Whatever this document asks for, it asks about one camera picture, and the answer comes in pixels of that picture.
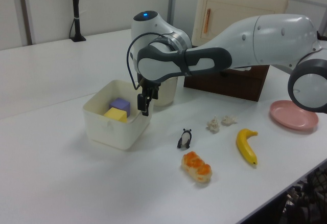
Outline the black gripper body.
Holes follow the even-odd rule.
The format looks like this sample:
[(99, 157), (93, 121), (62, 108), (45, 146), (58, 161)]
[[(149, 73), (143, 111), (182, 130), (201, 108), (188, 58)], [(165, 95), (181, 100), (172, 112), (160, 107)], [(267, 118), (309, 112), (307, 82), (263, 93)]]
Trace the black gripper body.
[(153, 88), (153, 87), (158, 87), (159, 88), (161, 84), (149, 81), (144, 77), (140, 77), (139, 78), (139, 85), (142, 88), (142, 94), (145, 94), (149, 98), (151, 98), (151, 88)]

